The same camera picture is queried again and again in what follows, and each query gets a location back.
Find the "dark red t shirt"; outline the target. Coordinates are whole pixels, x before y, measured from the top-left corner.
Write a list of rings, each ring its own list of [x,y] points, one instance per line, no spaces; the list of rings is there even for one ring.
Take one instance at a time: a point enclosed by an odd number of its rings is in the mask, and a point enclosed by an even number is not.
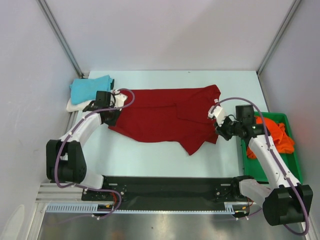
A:
[[[189,155],[205,142],[217,142],[214,121],[208,119],[208,111],[221,95],[215,84],[122,93],[132,104],[122,109],[110,130],[143,143],[178,142]]]

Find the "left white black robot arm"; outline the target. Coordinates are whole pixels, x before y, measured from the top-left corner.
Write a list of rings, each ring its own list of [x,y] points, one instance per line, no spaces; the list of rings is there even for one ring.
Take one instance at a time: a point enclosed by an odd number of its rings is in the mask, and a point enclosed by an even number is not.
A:
[[[110,196],[104,177],[87,169],[83,147],[102,124],[115,126],[127,96],[116,91],[98,91],[82,110],[81,119],[59,139],[46,144],[46,176],[55,183],[81,185],[93,189],[100,200]]]

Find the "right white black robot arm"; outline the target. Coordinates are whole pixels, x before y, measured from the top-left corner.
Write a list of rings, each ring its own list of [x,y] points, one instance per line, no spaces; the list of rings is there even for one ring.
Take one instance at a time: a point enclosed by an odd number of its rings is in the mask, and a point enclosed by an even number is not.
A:
[[[208,111],[208,118],[214,119],[216,133],[225,140],[241,138],[259,161],[268,187],[258,183],[253,177],[237,177],[236,185],[230,188],[231,196],[242,201],[245,197],[253,200],[262,208],[263,215],[271,226],[293,223],[309,225],[313,191],[303,185],[292,174],[279,154],[272,135],[262,117],[256,122],[254,104],[236,106],[236,119],[231,120],[218,104]]]

